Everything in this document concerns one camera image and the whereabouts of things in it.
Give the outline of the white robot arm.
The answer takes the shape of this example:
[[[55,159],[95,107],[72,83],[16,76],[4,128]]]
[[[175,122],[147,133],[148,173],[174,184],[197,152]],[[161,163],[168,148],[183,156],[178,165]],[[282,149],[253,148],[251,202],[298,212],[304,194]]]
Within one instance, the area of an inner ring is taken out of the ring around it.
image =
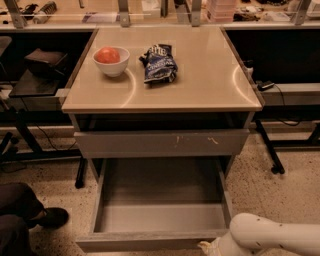
[[[198,247],[206,256],[261,256],[268,249],[283,249],[300,256],[320,256],[320,225],[278,223],[250,214],[235,215],[229,231]]]

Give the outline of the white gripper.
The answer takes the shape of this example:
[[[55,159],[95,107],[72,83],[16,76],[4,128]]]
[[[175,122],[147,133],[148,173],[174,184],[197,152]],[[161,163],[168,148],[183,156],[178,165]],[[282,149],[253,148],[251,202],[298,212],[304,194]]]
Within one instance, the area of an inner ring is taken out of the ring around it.
[[[201,241],[198,243],[198,247],[203,251],[206,251],[207,256],[223,256],[220,248],[220,238],[216,238],[213,242]]]

